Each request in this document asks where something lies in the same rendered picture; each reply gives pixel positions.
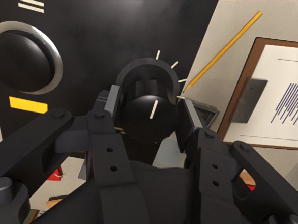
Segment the red object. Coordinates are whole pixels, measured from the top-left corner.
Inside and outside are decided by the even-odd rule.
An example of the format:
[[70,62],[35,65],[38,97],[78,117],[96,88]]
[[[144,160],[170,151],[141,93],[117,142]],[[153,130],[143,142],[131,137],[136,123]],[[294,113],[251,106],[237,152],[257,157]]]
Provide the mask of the red object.
[[254,186],[254,185],[247,185],[248,187],[249,187],[249,189],[251,190],[251,191],[253,191],[255,188],[256,188],[256,186]]
[[57,176],[61,176],[62,175],[61,166],[59,166],[58,169],[55,170],[55,172],[47,180],[60,181],[61,180],[61,177],[57,177],[54,174],[56,174]]

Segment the screw hole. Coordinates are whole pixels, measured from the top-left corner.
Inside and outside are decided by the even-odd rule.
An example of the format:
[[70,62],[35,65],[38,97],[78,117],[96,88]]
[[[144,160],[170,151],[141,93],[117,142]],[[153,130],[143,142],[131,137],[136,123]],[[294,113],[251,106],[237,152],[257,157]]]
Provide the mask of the screw hole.
[[111,166],[111,168],[110,168],[113,172],[115,172],[115,171],[117,171],[118,170],[118,168],[117,168],[117,166]]
[[215,180],[212,183],[214,184],[214,186],[217,186],[217,187],[219,186],[219,183]]

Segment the sheet of paper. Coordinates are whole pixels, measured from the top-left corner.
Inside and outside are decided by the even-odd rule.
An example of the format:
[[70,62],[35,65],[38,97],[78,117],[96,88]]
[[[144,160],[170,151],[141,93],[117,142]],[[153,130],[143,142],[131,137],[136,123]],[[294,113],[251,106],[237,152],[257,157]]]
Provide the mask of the sheet of paper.
[[298,48],[266,45],[252,78],[268,83],[248,123],[231,123],[224,141],[298,147]]

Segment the pencil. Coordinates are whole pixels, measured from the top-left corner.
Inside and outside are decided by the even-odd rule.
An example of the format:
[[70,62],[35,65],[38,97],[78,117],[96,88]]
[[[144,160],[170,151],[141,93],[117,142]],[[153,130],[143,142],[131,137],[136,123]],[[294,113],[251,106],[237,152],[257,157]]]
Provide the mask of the pencil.
[[200,73],[191,80],[183,92],[192,87],[262,15],[263,13],[258,11],[258,13],[255,14],[255,16],[236,34],[236,36],[234,36],[233,39],[230,40],[230,42],[200,71]]

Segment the blue pen lines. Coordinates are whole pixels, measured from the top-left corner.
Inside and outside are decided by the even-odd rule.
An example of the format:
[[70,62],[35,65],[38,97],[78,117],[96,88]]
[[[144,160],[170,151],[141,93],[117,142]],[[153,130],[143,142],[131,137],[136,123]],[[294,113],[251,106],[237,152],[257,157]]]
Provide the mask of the blue pen lines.
[[296,110],[294,113],[294,116],[292,117],[291,121],[294,120],[294,118],[297,115],[298,112],[298,84],[291,83],[289,87],[287,88],[285,94],[283,95],[282,99],[280,100],[279,104],[277,105],[275,111],[275,115],[271,121],[273,122],[276,115],[278,116],[281,114],[281,117],[279,120],[281,120],[284,116],[284,120],[282,122],[285,123],[288,117],[291,117],[292,113]]

